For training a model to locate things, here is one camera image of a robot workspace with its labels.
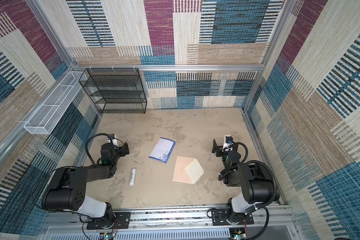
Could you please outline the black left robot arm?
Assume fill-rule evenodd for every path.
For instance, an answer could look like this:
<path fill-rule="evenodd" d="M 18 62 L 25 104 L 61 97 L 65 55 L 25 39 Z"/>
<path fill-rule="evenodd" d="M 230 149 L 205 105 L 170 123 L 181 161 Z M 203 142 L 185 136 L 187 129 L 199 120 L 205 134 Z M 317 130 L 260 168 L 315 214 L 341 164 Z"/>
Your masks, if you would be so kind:
<path fill-rule="evenodd" d="M 96 229 L 111 228 L 116 223 L 112 205 L 89 197 L 86 194 L 87 183 L 112 178 L 117 171 L 118 160 L 129 153 L 127 143 L 121 147 L 106 143 L 102 145 L 101 158 L 95 165 L 55 170 L 43 195 L 42 209 L 50 212 L 70 211 L 88 217 L 89 224 Z"/>

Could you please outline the blue bordered white letter paper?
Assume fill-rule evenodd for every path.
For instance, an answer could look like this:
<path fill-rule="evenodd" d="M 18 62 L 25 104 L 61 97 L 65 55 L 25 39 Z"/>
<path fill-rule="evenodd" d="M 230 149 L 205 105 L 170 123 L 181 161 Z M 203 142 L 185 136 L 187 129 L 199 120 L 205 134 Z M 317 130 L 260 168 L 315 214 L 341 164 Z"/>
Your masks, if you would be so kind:
<path fill-rule="evenodd" d="M 166 164 L 173 152 L 175 145 L 176 142 L 173 140 L 160 138 L 153 151 L 149 155 L 149 158 Z"/>

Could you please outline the pink envelope with flap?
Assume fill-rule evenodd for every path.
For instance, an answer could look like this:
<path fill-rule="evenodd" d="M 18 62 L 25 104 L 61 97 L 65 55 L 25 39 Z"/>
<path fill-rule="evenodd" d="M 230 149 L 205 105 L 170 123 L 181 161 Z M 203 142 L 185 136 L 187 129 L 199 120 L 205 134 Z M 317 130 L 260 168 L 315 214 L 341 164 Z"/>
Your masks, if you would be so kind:
<path fill-rule="evenodd" d="M 173 182 L 195 184 L 204 174 L 204 170 L 195 158 L 177 157 Z"/>

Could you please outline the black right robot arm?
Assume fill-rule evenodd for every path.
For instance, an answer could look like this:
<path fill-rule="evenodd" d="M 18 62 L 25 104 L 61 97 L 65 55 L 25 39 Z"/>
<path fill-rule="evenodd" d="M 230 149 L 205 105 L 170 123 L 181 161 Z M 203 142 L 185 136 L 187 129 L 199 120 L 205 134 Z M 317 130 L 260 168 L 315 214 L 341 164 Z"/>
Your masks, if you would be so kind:
<path fill-rule="evenodd" d="M 248 160 L 248 147 L 225 136 L 223 145 L 213 140 L 212 153 L 220 157 L 224 169 L 218 180 L 227 187 L 239 187 L 241 192 L 230 198 L 224 209 L 210 209 L 214 226 L 253 224 L 252 213 L 280 198 L 273 171 L 263 162 Z"/>

